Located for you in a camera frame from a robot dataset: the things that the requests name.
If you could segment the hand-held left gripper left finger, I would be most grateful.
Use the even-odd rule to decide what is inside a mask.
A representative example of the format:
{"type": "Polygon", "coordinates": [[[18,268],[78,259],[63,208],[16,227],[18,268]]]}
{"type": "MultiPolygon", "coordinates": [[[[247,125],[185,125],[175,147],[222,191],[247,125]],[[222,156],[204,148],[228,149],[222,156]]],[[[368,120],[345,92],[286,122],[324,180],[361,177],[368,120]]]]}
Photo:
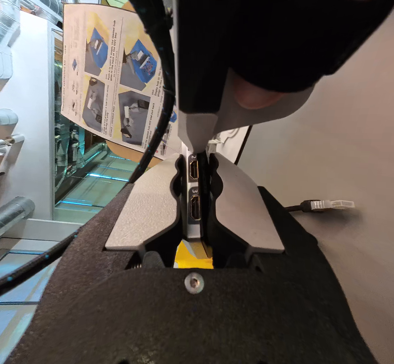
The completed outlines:
{"type": "Polygon", "coordinates": [[[167,158],[138,178],[106,241],[107,250],[147,250],[180,219],[184,158],[167,158]]]}

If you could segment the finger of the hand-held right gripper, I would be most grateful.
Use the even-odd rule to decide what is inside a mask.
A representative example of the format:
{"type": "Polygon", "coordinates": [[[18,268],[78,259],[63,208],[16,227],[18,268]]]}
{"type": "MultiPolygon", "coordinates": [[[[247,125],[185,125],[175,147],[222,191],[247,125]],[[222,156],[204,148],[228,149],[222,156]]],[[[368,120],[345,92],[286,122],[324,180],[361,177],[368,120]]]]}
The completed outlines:
{"type": "Polygon", "coordinates": [[[314,90],[311,87],[282,96],[276,103],[256,110],[248,110],[238,104],[234,95],[235,73],[228,70],[217,121],[210,132],[210,139],[220,132],[285,118],[299,110],[314,90]]]}
{"type": "Polygon", "coordinates": [[[178,137],[189,151],[194,154],[201,153],[214,136],[217,121],[218,116],[215,114],[179,112],[178,137]]]}

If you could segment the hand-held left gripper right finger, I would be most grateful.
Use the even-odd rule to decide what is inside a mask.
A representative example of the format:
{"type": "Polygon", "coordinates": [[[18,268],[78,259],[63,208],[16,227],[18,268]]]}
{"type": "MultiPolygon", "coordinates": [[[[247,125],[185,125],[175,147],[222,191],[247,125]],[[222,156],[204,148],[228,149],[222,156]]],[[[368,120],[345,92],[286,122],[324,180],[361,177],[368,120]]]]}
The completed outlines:
{"type": "Polygon", "coordinates": [[[208,241],[219,253],[283,253],[256,183],[219,153],[210,154],[208,241]]]}

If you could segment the silver port hub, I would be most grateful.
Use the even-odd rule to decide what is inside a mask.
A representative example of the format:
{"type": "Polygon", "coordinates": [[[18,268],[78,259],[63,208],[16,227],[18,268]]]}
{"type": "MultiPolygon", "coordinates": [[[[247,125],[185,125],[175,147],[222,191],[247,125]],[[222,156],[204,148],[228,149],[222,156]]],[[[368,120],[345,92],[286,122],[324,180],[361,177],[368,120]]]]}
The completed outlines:
{"type": "Polygon", "coordinates": [[[182,217],[184,238],[189,243],[205,239],[210,208],[210,168],[208,155],[192,153],[182,143],[184,175],[182,178],[182,217]]]}

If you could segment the braided hdmi cable green plugs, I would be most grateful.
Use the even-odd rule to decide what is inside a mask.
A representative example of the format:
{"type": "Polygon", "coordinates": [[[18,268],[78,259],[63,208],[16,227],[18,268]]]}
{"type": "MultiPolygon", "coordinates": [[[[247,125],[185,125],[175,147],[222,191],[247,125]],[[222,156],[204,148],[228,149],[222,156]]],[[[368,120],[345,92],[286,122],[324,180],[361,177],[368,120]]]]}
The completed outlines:
{"type": "MultiPolygon", "coordinates": [[[[162,0],[130,0],[136,10],[137,21],[141,24],[143,35],[150,36],[151,51],[145,48],[143,54],[134,53],[130,58],[123,59],[123,63],[130,62],[134,75],[140,81],[152,79],[154,74],[160,73],[160,60],[164,61],[165,91],[174,90],[174,55],[171,46],[169,28],[172,18],[164,8],[162,0]]],[[[8,95],[7,100],[12,109],[1,109],[1,148],[6,143],[4,134],[12,133],[13,128],[22,119],[22,123],[30,123],[31,131],[27,132],[28,140],[35,140],[28,146],[27,159],[22,160],[22,169],[11,173],[6,183],[1,181],[1,201],[3,195],[9,201],[1,204],[1,235],[7,232],[19,220],[30,216],[38,206],[41,210],[44,202],[43,215],[50,215],[52,207],[52,134],[54,133],[54,110],[52,94],[49,89],[54,84],[52,56],[52,41],[49,30],[58,30],[57,22],[63,21],[63,6],[61,0],[1,0],[1,85],[9,80],[17,85],[8,95]],[[23,64],[21,71],[14,73],[12,45],[20,36],[21,10],[24,6],[38,14],[39,22],[45,32],[40,43],[27,43],[21,51],[23,64]]]]}

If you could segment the yellow plastic bin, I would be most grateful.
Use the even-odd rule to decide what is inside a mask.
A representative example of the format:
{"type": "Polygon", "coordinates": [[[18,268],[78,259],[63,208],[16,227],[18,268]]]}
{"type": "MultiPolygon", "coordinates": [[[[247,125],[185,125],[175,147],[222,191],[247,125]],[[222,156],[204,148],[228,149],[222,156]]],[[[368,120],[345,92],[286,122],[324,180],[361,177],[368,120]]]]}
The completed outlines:
{"type": "Polygon", "coordinates": [[[212,258],[207,257],[202,244],[198,243],[194,247],[183,239],[177,247],[173,268],[213,269],[214,267],[212,258]]]}

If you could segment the white stand base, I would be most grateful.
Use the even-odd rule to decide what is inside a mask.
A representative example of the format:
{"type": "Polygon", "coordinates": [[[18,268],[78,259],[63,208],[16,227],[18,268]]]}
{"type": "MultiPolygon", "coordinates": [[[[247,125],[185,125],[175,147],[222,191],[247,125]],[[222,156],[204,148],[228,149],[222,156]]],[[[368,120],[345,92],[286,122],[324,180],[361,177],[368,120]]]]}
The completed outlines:
{"type": "Polygon", "coordinates": [[[216,134],[208,143],[208,154],[219,153],[238,164],[252,126],[226,130],[216,134]]]}

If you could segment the printed instruction sheet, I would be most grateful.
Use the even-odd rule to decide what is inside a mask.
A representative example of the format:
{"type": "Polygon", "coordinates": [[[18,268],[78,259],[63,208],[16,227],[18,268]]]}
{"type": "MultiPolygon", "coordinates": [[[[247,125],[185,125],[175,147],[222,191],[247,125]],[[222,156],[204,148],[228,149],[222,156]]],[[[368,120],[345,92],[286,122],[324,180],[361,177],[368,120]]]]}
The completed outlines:
{"type": "Polygon", "coordinates": [[[144,153],[163,102],[159,54],[137,13],[89,3],[63,6],[64,117],[144,153]]]}

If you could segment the silver ventilation duct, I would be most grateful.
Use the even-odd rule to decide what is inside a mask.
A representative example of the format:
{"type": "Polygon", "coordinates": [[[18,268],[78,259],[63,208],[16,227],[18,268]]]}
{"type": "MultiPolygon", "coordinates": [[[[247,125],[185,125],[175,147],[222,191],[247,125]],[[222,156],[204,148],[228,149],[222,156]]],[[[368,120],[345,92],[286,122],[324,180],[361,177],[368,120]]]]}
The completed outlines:
{"type": "Polygon", "coordinates": [[[7,81],[13,74],[11,46],[20,34],[21,7],[54,24],[63,21],[59,0],[0,0],[0,79],[7,81]]]}
{"type": "Polygon", "coordinates": [[[31,199],[17,196],[0,207],[0,235],[2,236],[15,224],[27,218],[35,210],[31,199]]]}

